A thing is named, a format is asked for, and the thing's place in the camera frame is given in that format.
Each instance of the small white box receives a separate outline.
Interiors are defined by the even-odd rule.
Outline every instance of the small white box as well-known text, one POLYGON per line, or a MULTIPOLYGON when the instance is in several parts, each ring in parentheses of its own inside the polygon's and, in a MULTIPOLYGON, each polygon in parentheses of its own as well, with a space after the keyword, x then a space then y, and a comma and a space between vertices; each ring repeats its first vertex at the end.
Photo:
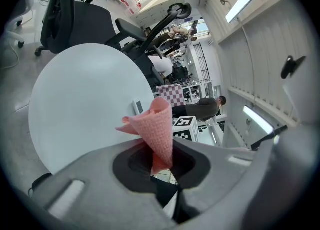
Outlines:
POLYGON ((173 136, 193 142, 198 141, 198 123, 195 116, 183 116, 173 125, 173 136))

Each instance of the table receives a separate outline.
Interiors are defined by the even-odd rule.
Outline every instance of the table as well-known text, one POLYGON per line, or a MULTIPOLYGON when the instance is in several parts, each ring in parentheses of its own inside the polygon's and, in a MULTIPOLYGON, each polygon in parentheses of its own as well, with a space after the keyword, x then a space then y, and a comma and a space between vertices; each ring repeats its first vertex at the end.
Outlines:
POLYGON ((120 51, 82 44, 57 55, 37 79, 29 104, 35 150, 55 174, 80 156, 139 136, 115 130, 134 116, 132 102, 149 109, 154 100, 147 79, 120 51))

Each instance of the floor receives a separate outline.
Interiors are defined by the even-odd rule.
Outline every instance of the floor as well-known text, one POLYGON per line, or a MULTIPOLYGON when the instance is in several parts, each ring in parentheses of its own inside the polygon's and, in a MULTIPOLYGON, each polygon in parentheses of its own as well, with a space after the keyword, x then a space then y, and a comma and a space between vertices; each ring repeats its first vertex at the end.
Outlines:
MULTIPOLYGON (((117 18, 134 24, 114 1, 95 0, 93 4, 111 12, 113 25, 117 18)), ((23 17, 23 26, 16 27, 16 33, 25 39, 23 48, 17 41, 5 37, 0 40, 0 68, 14 65, 17 56, 19 63, 11 69, 0 70, 0 163, 12 185, 27 193, 32 183, 48 170, 39 159, 31 140, 28 113, 33 87, 44 67, 55 57, 49 51, 43 51, 41 57, 35 56, 35 50, 41 45, 42 20, 46 12, 46 3, 35 0, 32 12, 23 17)))

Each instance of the white desk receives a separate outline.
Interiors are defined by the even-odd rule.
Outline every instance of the white desk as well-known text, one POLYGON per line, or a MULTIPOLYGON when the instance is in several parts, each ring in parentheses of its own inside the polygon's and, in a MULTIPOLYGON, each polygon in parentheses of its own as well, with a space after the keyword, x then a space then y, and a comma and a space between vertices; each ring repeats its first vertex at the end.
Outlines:
POLYGON ((148 109, 153 92, 136 64, 120 51, 82 44, 57 55, 37 79, 29 105, 31 138, 55 174, 80 156, 138 139, 119 132, 134 116, 134 99, 148 109))

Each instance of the fluorescent light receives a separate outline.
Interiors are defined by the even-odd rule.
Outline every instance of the fluorescent light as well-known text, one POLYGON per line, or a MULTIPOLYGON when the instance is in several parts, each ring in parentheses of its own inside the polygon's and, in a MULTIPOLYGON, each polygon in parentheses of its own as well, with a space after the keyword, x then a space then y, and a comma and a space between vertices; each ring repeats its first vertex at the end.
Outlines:
POLYGON ((252 111, 246 105, 243 107, 243 111, 254 120, 267 134, 274 132, 274 127, 272 127, 265 119, 263 119, 255 111, 252 111))
POLYGON ((230 23, 252 0, 238 0, 229 13, 225 16, 226 21, 230 23))
POLYGON ((212 136, 213 136, 214 142, 217 143, 215 134, 213 132, 212 132, 212 136))

